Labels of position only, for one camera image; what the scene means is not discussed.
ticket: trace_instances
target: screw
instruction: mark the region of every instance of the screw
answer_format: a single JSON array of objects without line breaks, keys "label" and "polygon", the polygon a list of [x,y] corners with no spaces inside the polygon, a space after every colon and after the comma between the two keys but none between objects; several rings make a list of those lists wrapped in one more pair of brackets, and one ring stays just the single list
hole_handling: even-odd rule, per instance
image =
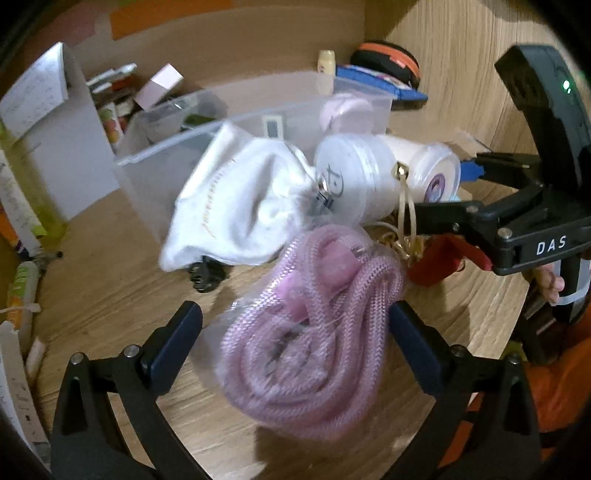
[{"label": "screw", "polygon": [[501,238],[504,238],[505,240],[507,240],[513,236],[513,232],[511,231],[511,229],[507,228],[506,226],[504,226],[503,228],[499,228],[496,233],[497,233],[497,235],[499,235]]},{"label": "screw", "polygon": [[123,354],[127,358],[133,358],[139,353],[139,347],[137,345],[128,345],[123,349]]},{"label": "screw", "polygon": [[75,353],[70,357],[70,362],[72,362],[72,365],[78,365],[82,362],[82,360],[84,360],[84,354],[80,352]]},{"label": "screw", "polygon": [[464,358],[467,353],[467,349],[463,345],[452,345],[450,350],[452,351],[452,355],[458,358]]},{"label": "screw", "polygon": [[509,360],[509,363],[511,363],[513,365],[519,365],[519,363],[521,362],[521,358],[519,357],[519,354],[515,353],[515,352],[507,355],[507,360]]}]

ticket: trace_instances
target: orange stripe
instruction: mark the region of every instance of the orange stripe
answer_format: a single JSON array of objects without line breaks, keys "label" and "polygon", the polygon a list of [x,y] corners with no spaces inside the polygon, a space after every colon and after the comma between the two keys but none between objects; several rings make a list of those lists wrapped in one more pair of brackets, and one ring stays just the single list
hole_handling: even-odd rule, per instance
[{"label": "orange stripe", "polygon": [[410,71],[414,73],[416,78],[421,78],[417,62],[396,48],[388,47],[387,45],[381,45],[379,43],[362,43],[358,50],[374,51],[376,53],[387,55],[390,57],[390,60],[396,62],[402,68],[408,67]]},{"label": "orange stripe", "polygon": [[232,0],[143,0],[111,13],[113,40],[178,18],[232,7]]}]

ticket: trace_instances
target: plastic bag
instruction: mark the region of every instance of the plastic bag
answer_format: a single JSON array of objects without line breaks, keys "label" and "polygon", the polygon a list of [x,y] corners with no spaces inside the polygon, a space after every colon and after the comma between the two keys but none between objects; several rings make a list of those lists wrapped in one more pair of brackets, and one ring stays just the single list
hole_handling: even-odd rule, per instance
[{"label": "plastic bag", "polygon": [[197,340],[193,359],[262,424],[332,442],[377,394],[387,308],[404,269],[363,231],[324,225],[296,236],[277,264]]}]

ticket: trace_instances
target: drawstring bag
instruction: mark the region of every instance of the drawstring bag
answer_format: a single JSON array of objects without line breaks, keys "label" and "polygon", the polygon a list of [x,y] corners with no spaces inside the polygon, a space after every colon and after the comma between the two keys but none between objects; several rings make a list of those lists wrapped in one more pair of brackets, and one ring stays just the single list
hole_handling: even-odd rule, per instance
[{"label": "drawstring bag", "polygon": [[204,255],[227,265],[273,260],[302,230],[314,178],[296,147],[224,123],[176,200],[160,267],[185,268]]}]

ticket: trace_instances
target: blue object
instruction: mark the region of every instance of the blue object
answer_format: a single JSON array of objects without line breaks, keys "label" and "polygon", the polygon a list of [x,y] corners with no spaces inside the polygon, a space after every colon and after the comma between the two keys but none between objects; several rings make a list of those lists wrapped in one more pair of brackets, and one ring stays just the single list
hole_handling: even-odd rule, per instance
[{"label": "blue object", "polygon": [[484,175],[484,168],[480,165],[477,165],[474,160],[460,162],[460,166],[460,182],[476,181]]},{"label": "blue object", "polygon": [[357,65],[337,66],[336,76],[344,79],[355,80],[366,85],[385,90],[394,95],[394,100],[411,102],[426,102],[429,97],[424,93],[410,88],[400,80],[381,72],[358,67]]}]

